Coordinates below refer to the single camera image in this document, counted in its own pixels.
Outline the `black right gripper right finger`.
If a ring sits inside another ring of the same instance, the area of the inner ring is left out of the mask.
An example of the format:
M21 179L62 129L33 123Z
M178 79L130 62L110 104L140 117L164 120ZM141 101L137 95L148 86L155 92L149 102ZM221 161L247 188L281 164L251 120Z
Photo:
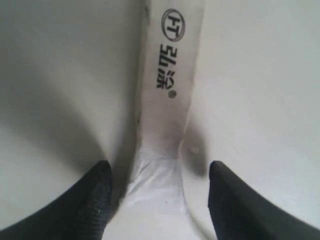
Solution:
M209 168L208 208L219 240L318 240L319 229L280 209L221 161Z

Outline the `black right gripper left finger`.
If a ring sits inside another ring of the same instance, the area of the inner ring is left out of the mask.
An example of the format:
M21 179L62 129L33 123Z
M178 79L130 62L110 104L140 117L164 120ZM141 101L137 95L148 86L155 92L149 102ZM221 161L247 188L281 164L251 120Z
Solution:
M101 240L111 218L112 172L97 162L65 193L1 230L2 240Z

